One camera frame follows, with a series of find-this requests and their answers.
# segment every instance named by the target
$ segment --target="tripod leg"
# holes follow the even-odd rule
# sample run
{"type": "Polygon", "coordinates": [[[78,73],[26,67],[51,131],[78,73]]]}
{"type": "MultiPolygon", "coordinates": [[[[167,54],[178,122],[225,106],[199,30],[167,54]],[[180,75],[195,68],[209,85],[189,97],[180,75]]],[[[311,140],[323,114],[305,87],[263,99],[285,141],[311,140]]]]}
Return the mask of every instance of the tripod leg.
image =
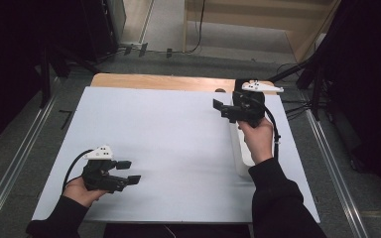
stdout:
{"type": "Polygon", "coordinates": [[[312,113],[315,116],[315,119],[317,121],[319,120],[318,117],[318,108],[319,108],[319,100],[320,100],[320,90],[323,84],[323,68],[320,66],[317,69],[317,75],[315,77],[314,82],[314,94],[312,95],[312,113]]]}
{"type": "Polygon", "coordinates": [[[42,102],[40,108],[44,108],[51,98],[51,82],[49,74],[48,49],[46,44],[42,43],[40,50],[40,68],[42,80],[42,102]]]}
{"type": "Polygon", "coordinates": [[[87,61],[85,61],[84,59],[81,59],[80,57],[76,56],[74,53],[66,50],[66,49],[63,49],[63,48],[60,48],[58,46],[55,46],[55,49],[61,53],[62,55],[64,55],[65,57],[71,59],[71,60],[74,60],[76,61],[79,65],[83,66],[84,68],[88,69],[90,72],[94,73],[94,74],[98,74],[98,73],[101,73],[101,71],[94,67],[93,65],[89,64],[87,61]]]}
{"type": "Polygon", "coordinates": [[[69,67],[66,64],[64,57],[60,53],[58,53],[55,49],[48,48],[48,59],[57,76],[69,76],[69,67]]]}
{"type": "Polygon", "coordinates": [[[285,70],[285,71],[282,71],[280,72],[279,74],[275,75],[275,76],[272,76],[270,78],[267,79],[267,81],[270,81],[270,82],[273,82],[273,83],[276,83],[278,82],[279,80],[287,77],[287,76],[290,76],[291,74],[293,73],[296,73],[298,72],[299,70],[302,70],[303,68],[305,67],[308,67],[310,66],[311,64],[311,60],[310,59],[306,59],[305,61],[295,65],[295,66],[292,66],[291,68],[285,70]]]}

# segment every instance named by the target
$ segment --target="black jacket sleeve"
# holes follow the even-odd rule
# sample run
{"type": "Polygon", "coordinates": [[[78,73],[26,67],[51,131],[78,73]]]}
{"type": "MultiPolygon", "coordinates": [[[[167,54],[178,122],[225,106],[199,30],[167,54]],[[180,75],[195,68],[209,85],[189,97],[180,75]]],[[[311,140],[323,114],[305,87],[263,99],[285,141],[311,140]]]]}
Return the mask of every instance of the black jacket sleeve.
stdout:
{"type": "Polygon", "coordinates": [[[276,159],[249,169],[256,190],[252,200],[255,237],[326,237],[303,205],[295,182],[286,178],[276,159]]]}
{"type": "Polygon", "coordinates": [[[61,196],[49,218],[31,221],[26,232],[34,238],[79,238],[77,230],[87,211],[87,207],[61,196]]]}

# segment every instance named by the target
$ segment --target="human hand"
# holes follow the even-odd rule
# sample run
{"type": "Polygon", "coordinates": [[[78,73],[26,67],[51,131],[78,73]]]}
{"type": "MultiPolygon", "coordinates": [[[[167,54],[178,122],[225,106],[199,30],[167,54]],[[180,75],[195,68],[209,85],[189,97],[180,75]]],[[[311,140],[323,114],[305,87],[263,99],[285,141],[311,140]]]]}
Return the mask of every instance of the human hand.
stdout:
{"type": "Polygon", "coordinates": [[[256,128],[252,128],[249,123],[238,121],[239,128],[243,131],[245,142],[252,155],[255,165],[271,159],[272,156],[272,136],[274,126],[267,118],[262,118],[256,128]]]}
{"type": "Polygon", "coordinates": [[[63,195],[85,207],[90,207],[93,201],[98,200],[105,193],[107,193],[106,190],[87,190],[84,180],[79,177],[66,185],[63,195]]]}

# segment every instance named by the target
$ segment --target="white plastic part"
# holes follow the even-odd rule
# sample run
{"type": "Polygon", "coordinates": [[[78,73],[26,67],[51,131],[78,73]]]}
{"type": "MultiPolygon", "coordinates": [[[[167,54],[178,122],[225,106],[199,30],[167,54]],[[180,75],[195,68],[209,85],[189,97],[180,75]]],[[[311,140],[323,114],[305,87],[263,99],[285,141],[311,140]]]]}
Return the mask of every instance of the white plastic part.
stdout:
{"type": "Polygon", "coordinates": [[[252,83],[244,83],[242,85],[242,89],[246,90],[246,91],[255,91],[255,92],[259,92],[259,91],[262,91],[262,92],[264,92],[264,91],[283,92],[284,91],[284,88],[282,88],[282,87],[275,87],[275,86],[267,85],[267,84],[261,83],[257,80],[255,80],[252,83]]]}
{"type": "Polygon", "coordinates": [[[249,168],[253,167],[255,163],[252,161],[249,148],[244,142],[244,134],[242,130],[238,129],[237,123],[230,124],[231,144],[233,146],[234,164],[237,173],[246,179],[250,179],[249,168]]]}
{"type": "Polygon", "coordinates": [[[86,160],[112,160],[113,152],[109,146],[101,146],[84,155],[86,160]]]}

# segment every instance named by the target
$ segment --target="white table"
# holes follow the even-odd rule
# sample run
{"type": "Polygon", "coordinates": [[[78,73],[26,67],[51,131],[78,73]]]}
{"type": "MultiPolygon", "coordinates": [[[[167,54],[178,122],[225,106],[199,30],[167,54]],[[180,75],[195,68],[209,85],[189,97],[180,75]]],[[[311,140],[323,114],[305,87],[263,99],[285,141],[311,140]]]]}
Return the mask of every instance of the white table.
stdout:
{"type": "MultiPolygon", "coordinates": [[[[67,168],[81,152],[107,144],[115,160],[129,160],[127,171],[141,175],[137,185],[94,202],[85,220],[136,223],[250,223],[251,180],[234,167],[228,120],[212,99],[229,104],[230,93],[87,87],[66,133],[33,219],[55,207],[67,168]]],[[[282,135],[280,164],[296,181],[305,206],[318,213],[278,95],[267,95],[282,135]]],[[[81,174],[81,160],[71,178],[81,174]]]]}

